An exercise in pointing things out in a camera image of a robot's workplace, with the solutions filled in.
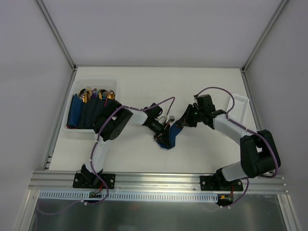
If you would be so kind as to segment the blue paper napkin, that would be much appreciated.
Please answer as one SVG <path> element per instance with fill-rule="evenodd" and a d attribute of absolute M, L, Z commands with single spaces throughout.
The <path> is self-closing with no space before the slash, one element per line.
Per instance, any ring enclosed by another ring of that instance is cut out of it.
<path fill-rule="evenodd" d="M 179 133 L 182 131 L 183 128 L 178 128 L 176 123 L 173 125 L 170 125 L 170 141 L 171 141 L 171 148 L 174 148 L 176 146 L 176 137 L 179 135 Z"/>

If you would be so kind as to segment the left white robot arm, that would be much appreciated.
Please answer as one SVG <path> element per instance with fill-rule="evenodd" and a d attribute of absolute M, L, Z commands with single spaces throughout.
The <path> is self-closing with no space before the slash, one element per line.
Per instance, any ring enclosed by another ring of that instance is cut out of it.
<path fill-rule="evenodd" d="M 123 106 L 120 102 L 111 101 L 94 119 L 94 132 L 97 139 L 92 148 L 89 160 L 84 163 L 74 178 L 74 188 L 95 188 L 102 185 L 101 179 L 104 159 L 108 150 L 127 123 L 132 122 L 145 126 L 154 133 L 154 140 L 163 149 L 171 149 L 175 142 L 171 138 L 171 125 L 168 121 L 159 123 L 158 116 L 163 109 L 158 104 L 151 104 L 143 109 Z"/>

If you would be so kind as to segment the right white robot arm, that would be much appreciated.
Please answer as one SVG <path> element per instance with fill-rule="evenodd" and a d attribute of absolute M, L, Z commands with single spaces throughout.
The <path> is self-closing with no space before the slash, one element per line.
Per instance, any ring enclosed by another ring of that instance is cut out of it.
<path fill-rule="evenodd" d="M 183 116 L 176 121 L 179 128 L 196 127 L 203 123 L 213 130 L 231 138 L 240 146 L 240 161 L 222 167 L 205 183 L 202 188 L 229 191 L 239 186 L 241 179 L 255 178 L 270 171 L 277 171 L 281 160 L 271 132 L 253 131 L 231 119 L 221 109 L 217 110 L 210 95 L 196 96 L 194 104 L 189 104 Z"/>

